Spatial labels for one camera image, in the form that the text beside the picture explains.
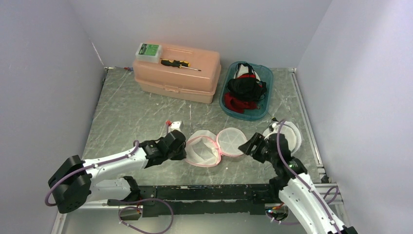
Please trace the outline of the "white mesh laundry bag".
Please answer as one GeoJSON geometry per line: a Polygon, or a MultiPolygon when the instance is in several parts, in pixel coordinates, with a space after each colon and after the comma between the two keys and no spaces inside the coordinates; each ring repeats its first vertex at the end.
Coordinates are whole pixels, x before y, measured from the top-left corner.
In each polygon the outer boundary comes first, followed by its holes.
{"type": "MultiPolygon", "coordinates": [[[[285,125],[286,125],[286,128],[281,134],[284,135],[286,140],[288,141],[288,147],[289,147],[289,150],[291,151],[291,155],[294,155],[301,147],[302,135],[298,127],[293,122],[286,121],[285,125]]],[[[264,132],[262,133],[262,135],[265,138],[268,138],[271,134],[268,133],[268,130],[266,128],[264,132]]]]}

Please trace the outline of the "black bra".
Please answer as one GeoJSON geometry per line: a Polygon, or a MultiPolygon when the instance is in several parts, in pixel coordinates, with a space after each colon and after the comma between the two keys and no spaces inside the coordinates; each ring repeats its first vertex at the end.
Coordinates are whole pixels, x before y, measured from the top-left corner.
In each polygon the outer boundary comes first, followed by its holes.
{"type": "Polygon", "coordinates": [[[253,89],[257,86],[266,88],[266,84],[261,84],[257,79],[253,78],[233,78],[227,83],[228,91],[237,99],[237,94],[242,90],[253,89]]]}
{"type": "Polygon", "coordinates": [[[257,102],[262,100],[266,95],[267,89],[264,87],[254,87],[253,89],[249,90],[242,90],[240,93],[237,94],[238,99],[242,101],[253,101],[257,102]]]}

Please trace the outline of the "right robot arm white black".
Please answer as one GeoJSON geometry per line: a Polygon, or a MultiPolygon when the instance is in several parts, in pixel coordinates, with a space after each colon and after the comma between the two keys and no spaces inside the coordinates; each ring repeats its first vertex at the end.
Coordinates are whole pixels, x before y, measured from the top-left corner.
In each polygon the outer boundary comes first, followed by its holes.
{"type": "Polygon", "coordinates": [[[269,181],[269,198],[286,205],[308,234],[357,233],[335,215],[316,190],[304,164],[291,155],[283,134],[264,137],[255,133],[238,149],[258,162],[271,163],[276,177],[269,181]]]}

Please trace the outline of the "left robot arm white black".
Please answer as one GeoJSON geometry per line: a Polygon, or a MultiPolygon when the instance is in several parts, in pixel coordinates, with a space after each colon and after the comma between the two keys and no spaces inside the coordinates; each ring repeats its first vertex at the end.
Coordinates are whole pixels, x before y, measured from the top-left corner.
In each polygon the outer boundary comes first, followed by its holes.
{"type": "Polygon", "coordinates": [[[50,190],[44,203],[56,206],[61,214],[97,200],[138,204],[142,196],[136,180],[132,176],[114,176],[161,165],[167,160],[183,160],[185,146],[185,135],[173,130],[156,140],[135,140],[131,149],[114,155],[85,160],[71,156],[49,179],[50,190]]]}

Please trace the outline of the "bright red bra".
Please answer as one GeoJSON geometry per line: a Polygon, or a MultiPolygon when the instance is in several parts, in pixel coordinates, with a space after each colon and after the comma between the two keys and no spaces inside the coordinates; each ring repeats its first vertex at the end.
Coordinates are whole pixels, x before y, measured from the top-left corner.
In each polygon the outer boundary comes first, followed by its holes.
{"type": "Polygon", "coordinates": [[[237,78],[253,78],[253,79],[260,80],[260,78],[257,77],[255,74],[242,74],[238,76],[237,78]]]}

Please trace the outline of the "pink-trimmed mesh laundry bag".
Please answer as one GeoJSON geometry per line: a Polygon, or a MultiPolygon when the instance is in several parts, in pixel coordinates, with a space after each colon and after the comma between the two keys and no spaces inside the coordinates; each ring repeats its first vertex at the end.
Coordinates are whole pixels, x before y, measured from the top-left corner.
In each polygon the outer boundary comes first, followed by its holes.
{"type": "Polygon", "coordinates": [[[238,147],[246,142],[245,134],[237,128],[226,128],[218,134],[199,130],[193,133],[186,143],[185,161],[197,167],[214,167],[221,162],[222,156],[242,156],[243,153],[238,147]]]}

